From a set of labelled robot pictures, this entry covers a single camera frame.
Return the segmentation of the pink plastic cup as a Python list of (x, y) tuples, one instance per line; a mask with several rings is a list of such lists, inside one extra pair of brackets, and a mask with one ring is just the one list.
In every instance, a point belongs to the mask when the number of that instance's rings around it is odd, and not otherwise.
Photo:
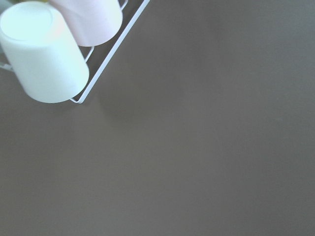
[(113, 38), (123, 22), (117, 0), (50, 0), (64, 17), (76, 43), (91, 47)]

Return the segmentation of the white plastic cup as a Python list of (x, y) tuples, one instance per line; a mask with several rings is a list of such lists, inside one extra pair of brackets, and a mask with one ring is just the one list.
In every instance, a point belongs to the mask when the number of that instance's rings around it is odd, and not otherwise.
[(0, 16), (0, 44), (25, 93), (44, 103), (67, 101), (89, 79), (89, 68), (61, 13), (22, 2)]

